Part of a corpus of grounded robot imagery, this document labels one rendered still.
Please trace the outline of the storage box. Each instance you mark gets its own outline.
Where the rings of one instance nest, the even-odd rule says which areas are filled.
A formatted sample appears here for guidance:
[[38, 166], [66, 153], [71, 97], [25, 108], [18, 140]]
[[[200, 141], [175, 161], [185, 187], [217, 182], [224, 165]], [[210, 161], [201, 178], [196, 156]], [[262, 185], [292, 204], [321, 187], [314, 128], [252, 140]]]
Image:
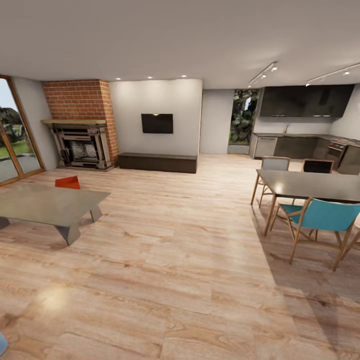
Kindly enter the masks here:
[[77, 176], [56, 179], [54, 186], [57, 188], [81, 189]]

